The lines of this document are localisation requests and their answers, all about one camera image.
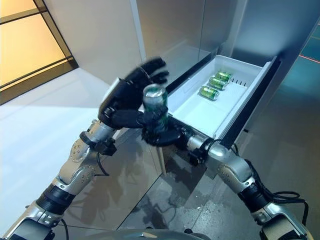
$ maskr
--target robotic hand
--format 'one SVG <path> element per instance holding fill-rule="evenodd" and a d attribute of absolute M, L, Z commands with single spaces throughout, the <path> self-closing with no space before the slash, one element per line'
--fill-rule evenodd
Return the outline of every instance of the robotic hand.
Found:
<path fill-rule="evenodd" d="M 4 239 L 54 238 L 51 228 L 59 223 L 75 196 L 98 171 L 107 174 L 102 168 L 100 155 L 112 156 L 116 152 L 112 138 L 115 132 L 121 128 L 144 128 L 167 113 L 166 107 L 146 113 L 138 111 L 143 102 L 143 89 L 147 85 L 167 81 L 169 73 L 160 71 L 165 65 L 157 57 L 114 82 L 99 108 L 98 120 L 93 120 L 88 130 L 80 134 L 58 175 L 9 228 Z"/>

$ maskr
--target can lid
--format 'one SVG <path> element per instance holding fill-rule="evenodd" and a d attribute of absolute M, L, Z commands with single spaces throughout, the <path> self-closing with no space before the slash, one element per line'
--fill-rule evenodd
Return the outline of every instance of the can lid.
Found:
<path fill-rule="evenodd" d="M 217 91 L 217 92 L 215 93 L 215 95 L 214 95 L 214 97 L 213 97 L 213 100 L 214 100 L 214 101 L 217 100 L 219 94 L 220 94 L 219 91 Z"/>
<path fill-rule="evenodd" d="M 147 98 L 157 98 L 165 94 L 166 89 L 160 84 L 154 83 L 143 89 L 143 95 Z"/>

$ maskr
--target white drawer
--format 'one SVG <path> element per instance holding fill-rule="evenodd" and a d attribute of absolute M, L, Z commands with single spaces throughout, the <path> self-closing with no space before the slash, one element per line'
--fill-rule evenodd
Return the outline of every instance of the white drawer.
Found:
<path fill-rule="evenodd" d="M 217 55 L 169 94 L 169 113 L 177 120 L 212 138 L 222 138 L 247 104 L 272 62 L 263 67 Z M 217 71 L 232 73 L 231 83 L 216 101 L 198 95 Z"/>

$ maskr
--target silver robot arm segment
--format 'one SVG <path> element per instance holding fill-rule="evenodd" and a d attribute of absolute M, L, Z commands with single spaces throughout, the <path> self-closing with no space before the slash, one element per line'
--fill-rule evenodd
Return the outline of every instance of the silver robot arm segment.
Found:
<path fill-rule="evenodd" d="M 263 240 L 304 239 L 313 240 L 310 232 L 283 204 L 270 199 L 261 184 L 259 177 L 246 160 L 236 155 L 213 139 L 199 134 L 188 138 L 186 148 L 192 157 L 196 154 L 197 162 L 207 168 L 227 184 L 239 196 L 250 210 L 253 219 L 262 226 L 260 237 Z"/>
<path fill-rule="evenodd" d="M 115 129 L 100 120 L 93 120 L 88 131 L 83 134 L 97 144 L 110 141 L 115 132 Z M 74 197 L 99 171 L 98 154 L 81 138 L 76 140 L 59 174 L 41 196 L 28 206 L 3 238 L 9 239 L 16 235 L 24 239 L 52 239 L 54 235 L 51 228 L 59 223 Z"/>

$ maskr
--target refrigerator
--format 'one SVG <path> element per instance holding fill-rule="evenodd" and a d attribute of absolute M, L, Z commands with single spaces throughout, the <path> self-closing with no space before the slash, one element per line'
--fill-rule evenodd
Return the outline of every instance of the refrigerator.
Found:
<path fill-rule="evenodd" d="M 170 73 L 169 114 L 230 147 L 250 131 L 316 27 L 318 0 L 132 0 L 142 60 Z M 199 95 L 232 74 L 216 101 Z"/>

